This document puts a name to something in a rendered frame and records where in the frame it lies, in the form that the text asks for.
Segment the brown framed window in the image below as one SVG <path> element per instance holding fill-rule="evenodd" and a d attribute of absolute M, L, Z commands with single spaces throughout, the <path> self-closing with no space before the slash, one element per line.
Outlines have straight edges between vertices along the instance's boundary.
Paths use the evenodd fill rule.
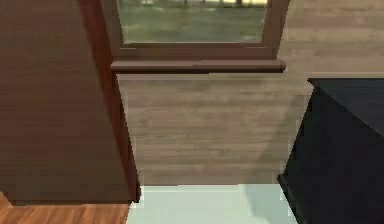
<path fill-rule="evenodd" d="M 121 74 L 281 73 L 290 0 L 100 0 Z"/>

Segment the brown wooden cupboard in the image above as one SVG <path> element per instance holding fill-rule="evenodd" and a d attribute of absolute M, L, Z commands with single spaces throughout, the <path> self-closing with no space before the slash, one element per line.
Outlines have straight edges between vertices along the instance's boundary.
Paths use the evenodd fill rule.
<path fill-rule="evenodd" d="M 140 183 L 101 0 L 0 0 L 0 192 L 130 204 Z"/>

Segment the black cabinet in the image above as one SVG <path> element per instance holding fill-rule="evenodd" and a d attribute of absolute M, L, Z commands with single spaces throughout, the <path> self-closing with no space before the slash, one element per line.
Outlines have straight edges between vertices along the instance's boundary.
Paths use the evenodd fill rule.
<path fill-rule="evenodd" d="M 278 182 L 298 224 L 384 224 L 384 78 L 310 78 Z"/>

